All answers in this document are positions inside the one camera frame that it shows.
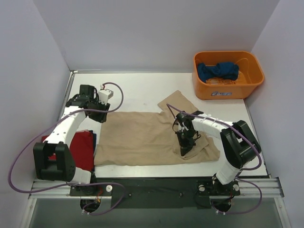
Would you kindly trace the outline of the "beige t shirt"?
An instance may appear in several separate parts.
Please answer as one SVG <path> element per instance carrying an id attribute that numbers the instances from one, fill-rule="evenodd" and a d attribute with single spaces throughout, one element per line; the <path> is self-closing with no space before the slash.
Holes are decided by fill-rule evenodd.
<path id="1" fill-rule="evenodd" d="M 98 165 L 176 165 L 218 161 L 220 151 L 205 133 L 195 146 L 181 155 L 178 138 L 172 127 L 174 118 L 167 107 L 173 105 L 188 113 L 197 111 L 179 90 L 158 103 L 160 113 L 113 112 L 101 125 L 94 164 Z"/>

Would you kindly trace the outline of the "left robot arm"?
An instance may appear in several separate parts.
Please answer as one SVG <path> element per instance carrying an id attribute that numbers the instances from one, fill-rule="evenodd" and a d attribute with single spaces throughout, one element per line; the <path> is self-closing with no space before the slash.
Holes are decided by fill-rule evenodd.
<path id="1" fill-rule="evenodd" d="M 81 191 L 87 196 L 97 192 L 98 184 L 91 180 L 91 171 L 77 167 L 69 147 L 87 117 L 99 123 L 106 121 L 108 101 L 113 95 L 104 86 L 100 90 L 92 85 L 80 86 L 79 93 L 67 101 L 61 122 L 43 142 L 33 147 L 38 179 L 81 184 Z"/>

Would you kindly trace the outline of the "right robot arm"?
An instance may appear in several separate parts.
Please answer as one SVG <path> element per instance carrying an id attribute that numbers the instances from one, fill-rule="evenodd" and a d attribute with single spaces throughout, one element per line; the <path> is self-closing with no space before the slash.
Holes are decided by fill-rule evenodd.
<path id="1" fill-rule="evenodd" d="M 212 189 L 216 194 L 223 194 L 232 188 L 236 177 L 246 170 L 245 166 L 258 158 L 258 167 L 262 164 L 261 147 L 249 128 L 243 121 L 226 122 L 211 117 L 201 111 L 192 114 L 180 112 L 175 117 L 175 132 L 180 144 L 182 156 L 196 146 L 199 132 L 207 133 L 221 140 L 226 161 L 212 177 Z"/>

